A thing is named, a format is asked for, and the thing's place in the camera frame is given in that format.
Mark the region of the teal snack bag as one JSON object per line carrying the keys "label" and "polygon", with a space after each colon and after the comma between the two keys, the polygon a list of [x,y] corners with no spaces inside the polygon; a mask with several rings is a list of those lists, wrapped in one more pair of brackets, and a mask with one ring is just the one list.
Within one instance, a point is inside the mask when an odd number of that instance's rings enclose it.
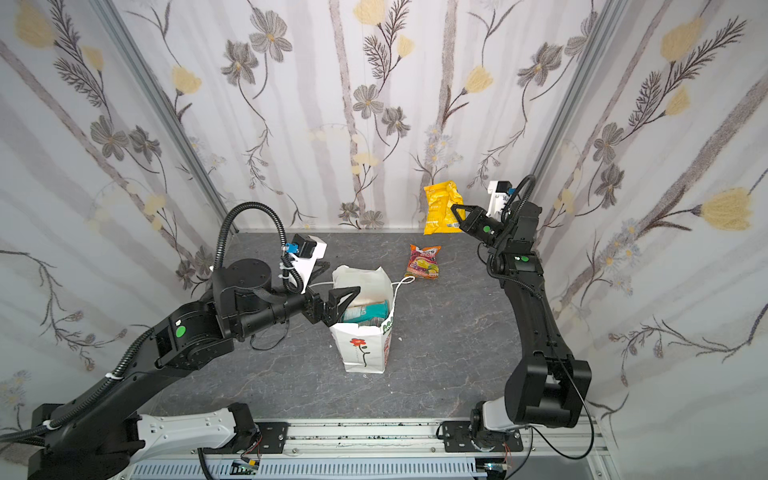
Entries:
{"label": "teal snack bag", "polygon": [[380,326],[389,316],[387,301],[348,307],[342,316],[343,323]]}

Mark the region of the yellow chips bag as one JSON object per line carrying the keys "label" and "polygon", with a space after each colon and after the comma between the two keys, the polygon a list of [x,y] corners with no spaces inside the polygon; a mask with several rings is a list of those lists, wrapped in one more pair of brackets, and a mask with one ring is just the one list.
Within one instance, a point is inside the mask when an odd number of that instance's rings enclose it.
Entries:
{"label": "yellow chips bag", "polygon": [[460,233],[459,222],[462,217],[456,219],[451,210],[454,204],[464,204],[456,183],[445,181],[426,186],[424,192],[428,210],[423,233],[425,235]]}

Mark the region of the white floral paper bag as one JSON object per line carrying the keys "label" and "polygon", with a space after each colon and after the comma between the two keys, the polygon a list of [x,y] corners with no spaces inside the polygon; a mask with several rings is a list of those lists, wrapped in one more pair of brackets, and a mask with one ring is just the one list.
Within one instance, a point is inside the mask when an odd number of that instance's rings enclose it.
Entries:
{"label": "white floral paper bag", "polygon": [[342,265],[333,272],[332,279],[333,287],[361,287],[361,293],[349,307],[388,302],[389,316],[380,326],[340,322],[330,327],[347,373],[382,374],[390,351],[398,292],[415,277],[407,275],[393,282],[381,267],[363,270]]}

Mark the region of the pink orange candy bag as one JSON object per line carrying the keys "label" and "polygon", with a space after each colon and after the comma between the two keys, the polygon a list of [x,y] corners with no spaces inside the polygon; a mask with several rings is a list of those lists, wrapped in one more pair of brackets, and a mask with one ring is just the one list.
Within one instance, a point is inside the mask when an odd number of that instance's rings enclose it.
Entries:
{"label": "pink orange candy bag", "polygon": [[406,274],[415,278],[437,279],[439,276],[437,254],[440,250],[441,246],[421,249],[411,245]]}

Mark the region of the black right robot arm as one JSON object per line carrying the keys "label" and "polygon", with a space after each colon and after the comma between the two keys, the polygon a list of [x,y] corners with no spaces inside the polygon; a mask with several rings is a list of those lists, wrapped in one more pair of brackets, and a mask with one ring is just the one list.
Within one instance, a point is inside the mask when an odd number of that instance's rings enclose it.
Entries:
{"label": "black right robot arm", "polygon": [[527,175],[509,189],[497,215],[477,205],[451,208],[460,229],[485,248],[486,272],[512,306],[522,348],[503,395],[472,411],[469,435],[479,448],[503,444],[519,430],[541,436],[544,428],[573,428],[587,410],[592,371],[573,355],[556,324],[534,249],[542,212],[530,200],[535,184],[535,176]]}

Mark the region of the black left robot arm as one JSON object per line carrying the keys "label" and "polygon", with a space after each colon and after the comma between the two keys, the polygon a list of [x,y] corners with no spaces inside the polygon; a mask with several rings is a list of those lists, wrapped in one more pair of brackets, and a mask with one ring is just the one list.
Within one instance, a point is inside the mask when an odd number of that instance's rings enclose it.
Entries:
{"label": "black left robot arm", "polygon": [[[281,285],[259,259],[223,264],[230,228],[247,210],[265,213],[280,240]],[[244,202],[223,220],[211,285],[200,299],[180,306],[143,332],[104,379],[71,402],[43,404],[27,430],[2,435],[4,444],[37,447],[29,459],[30,479],[109,479],[161,440],[172,440],[138,410],[156,394],[212,360],[233,351],[258,331],[301,314],[310,323],[333,326],[360,294],[358,286],[333,288],[326,298],[309,282],[328,265],[315,260],[320,242],[297,234],[289,239],[267,205]]]}

